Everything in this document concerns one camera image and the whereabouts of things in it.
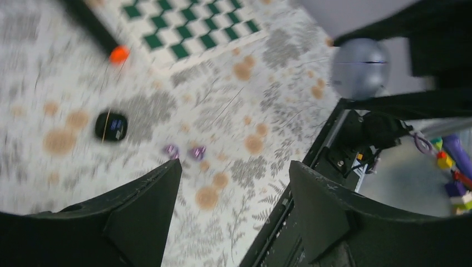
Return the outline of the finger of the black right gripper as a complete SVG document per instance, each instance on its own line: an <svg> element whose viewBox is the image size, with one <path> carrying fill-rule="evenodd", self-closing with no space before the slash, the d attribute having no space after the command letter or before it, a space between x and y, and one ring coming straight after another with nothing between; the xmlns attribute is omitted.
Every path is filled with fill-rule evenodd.
<svg viewBox="0 0 472 267"><path fill-rule="evenodd" d="M334 40L339 47L352 39L375 41L402 37L409 42L411 74L433 76L471 70L471 0L418 1L375 23Z"/></svg>
<svg viewBox="0 0 472 267"><path fill-rule="evenodd" d="M471 89L450 88L347 101L345 108L377 112L401 120L470 117Z"/></svg>

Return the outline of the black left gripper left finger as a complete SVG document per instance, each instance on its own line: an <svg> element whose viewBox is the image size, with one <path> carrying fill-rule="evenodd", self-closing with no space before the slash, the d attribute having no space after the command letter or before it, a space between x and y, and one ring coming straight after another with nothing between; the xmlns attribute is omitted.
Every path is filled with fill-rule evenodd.
<svg viewBox="0 0 472 267"><path fill-rule="evenodd" d="M160 266L179 160L59 212L1 213L2 266Z"/></svg>

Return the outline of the lavender earbuds case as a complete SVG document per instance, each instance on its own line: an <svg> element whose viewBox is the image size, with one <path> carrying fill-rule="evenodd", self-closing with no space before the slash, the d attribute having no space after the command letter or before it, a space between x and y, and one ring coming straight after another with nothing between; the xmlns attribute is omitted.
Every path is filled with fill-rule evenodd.
<svg viewBox="0 0 472 267"><path fill-rule="evenodd" d="M352 39L336 51L331 84L345 99L375 97L389 78L390 57L386 47L368 38Z"/></svg>

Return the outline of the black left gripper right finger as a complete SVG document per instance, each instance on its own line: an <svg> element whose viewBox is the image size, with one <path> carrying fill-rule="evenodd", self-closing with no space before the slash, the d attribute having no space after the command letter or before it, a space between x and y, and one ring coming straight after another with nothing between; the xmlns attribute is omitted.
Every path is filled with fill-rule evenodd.
<svg viewBox="0 0 472 267"><path fill-rule="evenodd" d="M347 266L470 266L471 215L434 217L371 200L299 161L289 167L309 263Z"/></svg>

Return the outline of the purple earbud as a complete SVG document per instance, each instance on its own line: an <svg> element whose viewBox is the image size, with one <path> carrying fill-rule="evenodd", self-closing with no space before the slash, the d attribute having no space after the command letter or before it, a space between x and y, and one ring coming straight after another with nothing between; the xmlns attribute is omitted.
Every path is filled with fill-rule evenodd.
<svg viewBox="0 0 472 267"><path fill-rule="evenodd" d="M168 156L169 159L178 159L180 157L179 148L177 145L168 144L163 148L163 153Z"/></svg>
<svg viewBox="0 0 472 267"><path fill-rule="evenodd" d="M206 152L205 146L195 146L189 150L190 157L195 161L203 160Z"/></svg>

